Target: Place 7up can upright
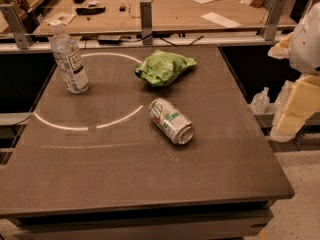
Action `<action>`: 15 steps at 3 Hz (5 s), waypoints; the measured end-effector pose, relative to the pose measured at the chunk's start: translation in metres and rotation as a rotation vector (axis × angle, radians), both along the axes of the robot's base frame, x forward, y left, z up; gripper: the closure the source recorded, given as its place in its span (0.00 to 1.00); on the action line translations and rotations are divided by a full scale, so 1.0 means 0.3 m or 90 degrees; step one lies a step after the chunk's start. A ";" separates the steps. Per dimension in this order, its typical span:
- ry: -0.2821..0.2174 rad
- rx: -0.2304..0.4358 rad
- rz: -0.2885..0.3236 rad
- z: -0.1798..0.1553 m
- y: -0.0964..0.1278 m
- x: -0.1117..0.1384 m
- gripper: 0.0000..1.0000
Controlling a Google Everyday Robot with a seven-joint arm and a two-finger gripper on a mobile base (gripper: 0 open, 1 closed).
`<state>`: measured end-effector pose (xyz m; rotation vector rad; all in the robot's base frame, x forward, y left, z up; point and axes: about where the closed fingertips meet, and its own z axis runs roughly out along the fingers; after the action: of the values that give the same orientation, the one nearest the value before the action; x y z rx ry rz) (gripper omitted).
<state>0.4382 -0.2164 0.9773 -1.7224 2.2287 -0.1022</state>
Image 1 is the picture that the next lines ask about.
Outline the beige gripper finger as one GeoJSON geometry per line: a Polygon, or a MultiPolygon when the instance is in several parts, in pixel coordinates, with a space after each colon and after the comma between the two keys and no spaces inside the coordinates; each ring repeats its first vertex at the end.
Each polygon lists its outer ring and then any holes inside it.
{"type": "Polygon", "coordinates": [[[286,81],[276,99],[276,108],[270,137],[287,142],[320,109],[320,77],[302,74],[295,82],[286,81]]]}
{"type": "Polygon", "coordinates": [[[288,59],[292,36],[293,33],[289,33],[279,43],[272,46],[268,51],[268,56],[274,59],[288,59]]]}

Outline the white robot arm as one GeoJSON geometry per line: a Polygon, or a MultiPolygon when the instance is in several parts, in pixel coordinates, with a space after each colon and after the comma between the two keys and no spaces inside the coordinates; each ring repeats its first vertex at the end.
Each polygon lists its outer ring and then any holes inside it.
{"type": "Polygon", "coordinates": [[[275,101],[270,136],[274,141],[287,142],[320,109],[320,3],[314,4],[268,55],[288,58],[290,67],[301,73],[297,80],[285,81],[275,101]]]}

